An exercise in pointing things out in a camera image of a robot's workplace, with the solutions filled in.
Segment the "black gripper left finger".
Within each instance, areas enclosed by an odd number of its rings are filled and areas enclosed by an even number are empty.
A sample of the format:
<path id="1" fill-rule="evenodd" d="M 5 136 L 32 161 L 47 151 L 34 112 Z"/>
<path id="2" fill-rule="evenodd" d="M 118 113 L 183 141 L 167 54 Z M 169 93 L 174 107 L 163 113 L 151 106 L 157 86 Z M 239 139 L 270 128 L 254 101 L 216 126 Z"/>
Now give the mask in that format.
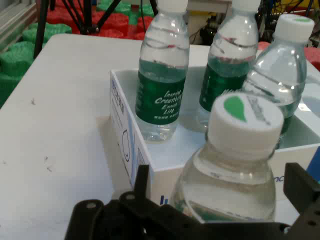
<path id="1" fill-rule="evenodd" d="M 66 240 L 196 240 L 203 227 L 170 205 L 147 198 L 149 166 L 138 167 L 131 191 L 104 204 L 83 200 L 72 211 Z"/>

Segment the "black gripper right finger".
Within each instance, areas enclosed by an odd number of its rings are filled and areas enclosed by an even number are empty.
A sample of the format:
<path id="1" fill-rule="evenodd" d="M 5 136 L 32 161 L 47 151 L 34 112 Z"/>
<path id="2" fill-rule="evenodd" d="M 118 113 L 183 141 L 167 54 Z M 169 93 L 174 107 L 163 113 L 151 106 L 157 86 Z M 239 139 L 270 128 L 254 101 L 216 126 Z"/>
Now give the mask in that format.
<path id="1" fill-rule="evenodd" d="M 319 240 L 320 184 L 298 163 L 286 163 L 283 192 L 299 213 L 285 234 L 285 239 Z"/>

